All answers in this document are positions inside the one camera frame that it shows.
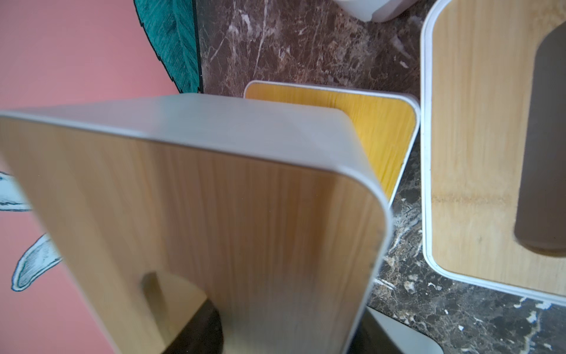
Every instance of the white edge trim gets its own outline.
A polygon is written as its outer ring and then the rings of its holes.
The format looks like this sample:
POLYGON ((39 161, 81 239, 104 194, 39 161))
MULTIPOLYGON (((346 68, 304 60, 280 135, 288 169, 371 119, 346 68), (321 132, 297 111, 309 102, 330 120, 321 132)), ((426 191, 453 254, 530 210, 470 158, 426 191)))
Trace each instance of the white edge trim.
POLYGON ((432 200, 431 200, 431 108, 432 108, 432 34, 440 13, 451 0, 438 0, 431 8, 424 21, 421 32, 421 193, 422 193, 422 228, 423 255, 428 265, 446 278, 509 293, 518 296, 546 301, 566 306, 566 297, 532 289, 516 287, 503 283, 474 278, 447 271, 440 267, 432 257, 432 200))
MULTIPOLYGON (((52 117, 48 117, 48 116, 41 116, 39 114, 29 114, 29 113, 18 112, 17 110, 15 110, 15 111, 0 111, 0 115, 4 115, 5 117, 10 118, 10 119, 17 119, 17 120, 24 120, 24 121, 31 121, 31 122, 38 122, 38 123, 47 123, 47 124, 52 124, 52 125, 56 125, 56 126, 70 127, 70 128, 87 130, 87 131, 96 131, 96 132, 99 132, 99 133, 119 135, 119 136, 130 137, 130 138, 138 138, 138 139, 150 140, 150 141, 155 141, 155 142, 172 143, 172 144, 183 145, 183 146, 192 146, 192 145, 189 145, 187 143, 174 141, 174 140, 168 140, 167 138, 161 138, 161 139, 156 138, 156 137, 150 136, 147 133, 144 133, 144 132, 141 132, 141 131, 135 130, 135 129, 123 129, 123 128, 116 128, 116 127, 109 127, 109 126, 99 125, 99 124, 96 124, 96 123, 74 122, 74 121, 68 121, 68 120, 63 121, 63 120, 60 120, 60 119, 57 119, 57 118, 52 118, 52 117)), ((306 168, 314 168, 314 169, 320 169, 320 170, 326 170, 326 171, 330 171, 330 172, 339 173, 343 176, 347 176, 347 177, 351 178, 354 181, 357 181, 362 186, 367 188, 371 192, 371 194, 373 194, 375 196, 375 198, 378 200, 378 202, 381 204, 381 207, 382 207, 383 213, 384 213, 384 221, 385 221, 384 234, 385 235, 383 237, 381 247, 378 251, 378 255, 377 255, 376 261, 374 263, 374 269, 371 272, 370 281, 368 282, 367 288, 364 292, 362 302, 360 303, 360 307, 358 309, 358 313, 354 317, 354 322, 353 322, 352 328, 350 329, 350 333, 349 333, 348 337, 346 338, 346 342, 345 342, 346 344, 344 346, 344 349, 342 350, 343 354, 346 354, 346 352, 349 349, 349 344, 351 343, 351 340, 354 338, 354 334, 355 334, 355 331, 357 329, 357 323, 359 323, 360 319, 362 318, 362 314, 363 314, 363 312, 366 308, 367 299, 369 298, 370 292, 373 289, 373 282, 371 281, 371 279, 375 278, 378 275, 379 268, 380 268, 381 263, 382 263, 381 260, 383 259, 385 252, 389 248, 389 244, 391 243, 391 239, 393 237, 393 228, 392 228, 392 223, 393 223, 392 219, 393 218, 392 218, 392 215, 391 215, 391 209, 389 208, 389 203, 388 203, 387 197, 383 193, 377 178, 375 178, 375 176, 367 176, 363 172, 361 172, 360 170, 355 170, 355 169, 352 169, 352 168, 349 168, 349 167, 346 167, 346 166, 342 166, 342 165, 339 165, 337 167, 329 167, 328 165, 324 165, 324 164, 307 165, 304 162, 295 161, 293 159, 288 159, 288 160, 285 160, 283 158, 280 158, 280 159, 271 158, 270 159, 266 156, 261 155, 260 153, 257 154, 257 155, 250 155, 248 153, 242 153, 242 152, 239 152, 239 151, 227 150, 227 149, 224 149, 224 148, 218 147, 218 146, 192 146, 192 147, 203 148, 203 149, 206 149, 206 150, 212 150, 212 151, 218 151, 218 152, 226 152, 226 153, 240 155, 240 156, 248 156, 248 157, 253 157, 253 158, 256 158, 256 159, 277 161, 277 162, 287 163, 287 164, 291 164, 291 165, 295 165, 295 166, 301 166, 301 167, 306 167, 306 168)))
POLYGON ((415 96, 410 95, 408 93, 393 93, 393 92, 384 92, 384 91, 371 91, 366 89, 351 89, 351 88, 342 88, 342 87, 313 85, 313 84, 293 84, 293 83, 284 83, 284 82, 252 80, 248 83, 248 85, 246 85, 246 88, 244 89, 244 98, 246 98, 246 92, 248 87, 255 83, 278 85, 278 86, 291 86, 291 87, 299 87, 299 88, 312 88, 312 89, 319 89, 321 91, 354 93, 364 96, 382 97, 385 99, 396 99, 408 103, 413 108, 413 111, 415 113, 415 129, 413 130, 411 140, 409 140, 409 146, 407 148, 405 158, 403 159, 403 164, 401 166, 401 170, 399 171, 399 176, 397 177, 397 181, 395 182, 395 186, 393 187, 393 191, 389 199, 388 205, 391 206, 393 200, 395 199, 395 194, 397 194, 397 188, 399 187, 399 183, 401 182, 401 177, 403 176, 403 172, 405 171, 405 167, 407 166, 407 161, 409 160, 409 155, 411 154, 411 150, 413 149, 413 144, 415 142, 415 139, 417 138, 419 126, 421 125, 421 107, 419 106, 419 102, 415 96))
POLYGON ((358 93, 358 94, 361 94, 361 95, 369 95, 369 96, 376 96, 376 97, 399 99, 399 100, 405 101, 408 104, 410 104, 415 111, 415 117, 416 117, 416 120, 417 120, 416 124, 415 124, 415 130, 413 132, 413 136, 411 137, 411 141, 409 143, 409 148, 408 148, 407 154, 405 155, 405 159, 403 160, 403 166, 401 167, 401 172, 399 173, 399 178, 397 179, 397 183, 395 184, 395 188, 393 189, 393 194, 391 195, 391 200, 387 201, 387 197, 383 193, 380 185, 375 186, 375 184, 371 183, 371 181, 369 181, 369 179, 367 181, 365 181, 366 176, 364 176, 363 174, 357 173, 356 171, 340 171, 340 173, 342 173, 342 174, 344 174, 344 175, 346 175, 350 178, 353 178, 354 180, 358 181, 363 186, 368 188, 373 193, 373 195, 376 196, 376 198, 379 200, 379 202, 380 202, 380 204, 383 208, 384 215, 385 215, 385 236, 383 238, 383 242, 381 243, 381 247, 379 248, 378 255, 377 255, 375 263, 374 263, 374 269, 371 271, 370 281, 368 282, 366 291, 364 292, 362 302, 360 303, 360 306, 359 306, 359 309, 358 309, 358 313, 354 317, 354 322, 352 323, 352 326, 350 328, 350 333, 348 334, 348 337, 346 338, 346 342, 344 343, 344 348, 342 349, 342 354, 346 354, 348 352, 351 341, 354 339, 355 332, 358 329, 358 323, 362 319, 363 312, 366 310, 367 299, 369 298, 371 290, 374 287, 373 286, 374 284, 371 280, 375 279, 378 276, 379 269, 381 268, 381 264, 383 263, 383 257, 385 256, 385 253, 389 249, 389 245, 390 245, 391 239, 393 237, 392 215, 391 215, 391 208, 389 208, 389 207, 391 206, 391 203, 393 202, 393 197, 395 196, 395 192, 397 191, 397 187, 399 185, 399 180, 401 179, 403 171, 405 170, 405 165, 407 163, 407 159, 409 158, 409 154, 411 152, 411 149, 413 147, 413 143, 414 143, 415 138, 417 136, 418 126, 419 126, 419 122, 420 122, 418 102, 412 95, 399 95, 399 94, 391 94, 391 93, 387 93, 387 92, 363 91, 363 90, 357 90, 357 89, 353 90, 353 89, 344 89, 344 88, 338 88, 338 87, 326 87, 326 86, 317 86, 317 85, 287 84, 287 83, 269 82, 269 81, 261 81, 261 80, 253 80, 253 81, 250 81, 248 83, 248 85, 246 85, 246 88, 244 90, 244 98, 246 97, 246 92, 247 92, 248 87, 253 83, 267 83, 267 84, 275 84, 275 85, 281 85, 281 86, 313 88, 313 89, 322 89, 322 90, 325 90, 325 91, 358 93))

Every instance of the pink wall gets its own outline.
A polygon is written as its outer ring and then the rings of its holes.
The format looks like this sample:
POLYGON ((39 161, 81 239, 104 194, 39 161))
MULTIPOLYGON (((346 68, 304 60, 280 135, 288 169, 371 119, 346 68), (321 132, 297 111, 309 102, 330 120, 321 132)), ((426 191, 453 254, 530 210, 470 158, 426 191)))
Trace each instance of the pink wall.
MULTIPOLYGON (((0 48, 0 109, 177 93, 133 0, 1 0, 0 48)), ((64 263, 11 290, 44 232, 32 212, 0 212, 0 352, 112 353, 64 263)))

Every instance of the white plastic rim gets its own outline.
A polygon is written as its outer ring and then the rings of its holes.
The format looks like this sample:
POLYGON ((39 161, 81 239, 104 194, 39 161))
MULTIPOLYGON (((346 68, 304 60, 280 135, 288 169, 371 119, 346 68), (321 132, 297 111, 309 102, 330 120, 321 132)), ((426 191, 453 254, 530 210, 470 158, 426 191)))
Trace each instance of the white plastic rim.
POLYGON ((393 93, 393 92, 384 92, 384 91, 371 91, 367 89, 351 89, 351 88, 340 88, 340 87, 332 87, 332 86, 324 86, 324 85, 305 85, 305 84, 291 84, 291 83, 283 83, 283 82, 271 82, 271 81, 262 81, 262 80, 252 80, 248 83, 246 88, 244 89, 244 98, 246 97, 247 89, 250 85, 254 83, 262 83, 262 84, 270 84, 270 85, 279 85, 279 86, 291 86, 291 87, 301 87, 301 88, 312 88, 318 89, 322 91, 332 91, 332 92, 342 92, 342 93, 354 93, 357 95, 365 95, 365 96, 373 96, 373 97, 382 97, 385 99, 395 99, 401 100, 403 102, 408 103, 415 113, 415 129, 411 135, 411 139, 409 140, 409 146, 407 147, 407 153, 403 158, 403 165, 401 166, 401 170, 399 171, 399 176, 397 177, 397 181, 395 182, 395 186, 393 187, 393 191, 391 192, 391 197, 389 198, 389 206, 393 203, 393 199, 395 198, 395 194, 397 194, 397 188, 399 187, 399 183, 401 182, 401 177, 403 176, 403 172, 405 171, 405 167, 407 166, 407 161, 409 160, 409 155, 411 154, 411 150, 413 149, 413 144, 415 139, 417 138, 417 132, 419 131, 419 125, 421 124, 421 107, 419 106, 419 102, 415 98, 415 96, 410 95, 408 93, 393 93))
POLYGON ((563 296, 516 287, 450 272, 440 267, 432 257, 432 202, 431 202, 431 108, 432 108, 432 33, 440 13, 451 0, 438 0, 424 21, 421 33, 421 193, 423 255, 428 265, 440 275, 458 282, 477 285, 513 295, 566 306, 563 296))

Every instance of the teal feather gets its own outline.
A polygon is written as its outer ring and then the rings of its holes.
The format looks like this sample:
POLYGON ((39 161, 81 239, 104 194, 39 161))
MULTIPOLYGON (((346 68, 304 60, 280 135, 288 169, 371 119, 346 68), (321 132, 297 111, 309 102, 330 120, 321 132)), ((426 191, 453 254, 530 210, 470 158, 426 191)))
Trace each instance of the teal feather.
POLYGON ((134 0, 141 26, 179 92, 202 92, 192 0, 134 0))

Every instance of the marble countertop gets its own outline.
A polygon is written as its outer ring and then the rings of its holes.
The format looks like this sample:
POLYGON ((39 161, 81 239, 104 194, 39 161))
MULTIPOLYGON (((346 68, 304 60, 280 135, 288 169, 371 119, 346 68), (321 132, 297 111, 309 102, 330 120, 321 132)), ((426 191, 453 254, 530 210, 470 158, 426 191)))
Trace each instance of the marble countertop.
MULTIPOLYGON (((196 0, 204 92, 242 97, 253 80, 419 97, 419 38, 434 0, 363 23, 331 0, 196 0)), ((442 277, 422 254, 420 141, 402 177, 395 235, 369 306, 430 336, 446 354, 566 353, 566 308, 442 277)))

